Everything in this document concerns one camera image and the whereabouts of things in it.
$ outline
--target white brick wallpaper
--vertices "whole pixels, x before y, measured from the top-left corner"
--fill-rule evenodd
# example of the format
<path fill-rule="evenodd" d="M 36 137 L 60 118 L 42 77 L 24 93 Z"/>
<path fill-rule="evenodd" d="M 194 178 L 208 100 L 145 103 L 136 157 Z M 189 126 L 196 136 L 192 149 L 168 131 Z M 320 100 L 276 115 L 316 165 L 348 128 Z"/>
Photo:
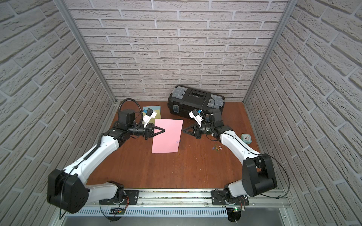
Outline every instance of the white brick wallpaper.
<path fill-rule="evenodd" d="M 66 2 L 118 99 L 184 84 L 242 101 L 287 0 Z"/>
<path fill-rule="evenodd" d="M 362 223 L 361 6 L 299 0 L 246 103 L 300 225 Z"/>
<path fill-rule="evenodd" d="M 47 225 L 47 177 L 95 142 L 112 106 L 55 4 L 0 3 L 0 225 Z"/>

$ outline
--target metal rail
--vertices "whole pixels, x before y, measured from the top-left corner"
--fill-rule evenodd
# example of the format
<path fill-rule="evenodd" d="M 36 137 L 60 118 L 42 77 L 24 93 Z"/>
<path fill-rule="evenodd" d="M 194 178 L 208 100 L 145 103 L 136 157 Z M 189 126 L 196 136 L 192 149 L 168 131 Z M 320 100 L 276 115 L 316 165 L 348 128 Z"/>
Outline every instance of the metal rail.
<path fill-rule="evenodd" d="M 225 206 L 212 205 L 211 191 L 213 189 L 151 189 L 151 188 L 129 188 L 125 190 L 139 190 L 136 205 L 129 205 L 122 216 L 127 217 L 225 217 L 227 212 Z M 274 189 L 264 193 L 268 196 L 279 196 L 284 194 L 282 189 Z M 285 226 L 295 224 L 295 216 L 285 197 L 282 199 L 271 199 L 264 196 L 249 197 L 249 205 L 245 208 L 278 208 Z M 111 208 L 118 205 L 101 205 L 106 216 L 114 216 Z M 62 221 L 58 219 L 55 212 L 53 220 L 49 225 L 60 226 Z M 67 213 L 65 217 L 100 217 L 103 216 L 99 208 L 99 202 L 85 205 L 75 214 Z"/>
<path fill-rule="evenodd" d="M 106 79 L 104 78 L 101 68 L 99 67 L 96 59 L 94 58 L 87 42 L 85 41 L 84 36 L 82 35 L 82 32 L 80 31 L 77 23 L 75 22 L 72 14 L 70 13 L 70 10 L 67 7 L 66 3 L 64 2 L 64 0 L 54 0 L 54 2 L 55 2 L 55 5 L 57 6 L 59 12 L 62 14 L 65 22 L 68 24 L 68 27 L 69 27 L 70 31 L 73 33 L 80 48 L 83 50 L 84 55 L 88 59 L 90 65 L 92 66 L 94 72 L 96 73 L 103 88 L 106 90 L 107 95 L 109 96 L 109 98 L 111 99 L 113 104 L 116 104 L 117 100 L 116 100 L 111 88 L 109 87 Z"/>
<path fill-rule="evenodd" d="M 248 88 L 247 93 L 245 94 L 245 97 L 243 99 L 243 103 L 246 103 L 248 101 L 248 98 L 251 95 L 251 92 L 254 89 L 254 86 L 256 84 L 256 82 L 259 79 L 259 76 L 261 75 L 261 71 L 263 70 L 264 66 L 266 65 L 267 61 L 269 60 L 274 47 L 277 45 L 277 42 L 280 38 L 280 36 L 282 35 L 282 32 L 288 22 L 288 19 L 290 17 L 290 15 L 292 14 L 294 7 L 296 6 L 296 3 L 298 2 L 298 0 L 289 0 L 287 5 L 285 6 L 284 12 L 282 14 L 282 17 L 280 18 L 280 21 L 277 25 L 277 28 L 274 31 L 273 36 L 271 37 L 271 40 L 268 44 L 268 46 L 266 47 L 266 50 L 264 52 L 263 57 L 261 58 L 261 61 L 259 63 L 258 69 L 256 70 L 254 77 L 250 83 L 250 86 Z"/>

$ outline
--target wooden table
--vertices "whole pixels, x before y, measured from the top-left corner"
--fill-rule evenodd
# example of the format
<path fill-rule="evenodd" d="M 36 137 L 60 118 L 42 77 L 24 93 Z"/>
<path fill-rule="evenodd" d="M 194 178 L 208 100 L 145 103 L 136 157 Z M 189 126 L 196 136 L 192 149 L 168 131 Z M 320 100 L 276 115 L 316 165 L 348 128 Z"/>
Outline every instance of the wooden table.
<path fill-rule="evenodd" d="M 167 102 L 139 104 L 141 107 L 160 105 L 161 118 L 183 119 L 183 128 L 196 123 L 195 120 L 172 115 Z M 139 111 L 131 101 L 122 107 L 128 108 Z M 237 135 L 250 134 L 250 146 L 259 152 L 243 103 L 226 102 L 222 118 L 224 125 L 230 126 Z M 178 152 L 152 154 L 152 138 L 130 138 L 93 171 L 87 184 L 113 180 L 126 188 L 223 188 L 225 184 L 241 179 L 242 165 L 226 146 L 210 141 L 205 135 L 196 139 L 181 133 L 180 140 Z M 213 150 L 215 144 L 222 150 Z"/>

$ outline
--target metal grille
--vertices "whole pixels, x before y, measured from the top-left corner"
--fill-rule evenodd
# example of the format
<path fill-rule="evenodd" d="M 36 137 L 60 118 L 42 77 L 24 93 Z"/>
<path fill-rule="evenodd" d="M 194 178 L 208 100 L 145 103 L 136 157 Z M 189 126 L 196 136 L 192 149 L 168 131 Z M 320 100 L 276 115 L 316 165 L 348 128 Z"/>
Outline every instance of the metal grille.
<path fill-rule="evenodd" d="M 111 207 L 102 207 L 102 211 L 106 216 L 109 214 Z M 102 216 L 99 207 L 84 207 L 75 214 L 68 216 Z M 163 207 L 128 207 L 122 216 L 127 217 L 227 217 L 225 208 L 209 207 L 209 208 L 163 208 Z"/>

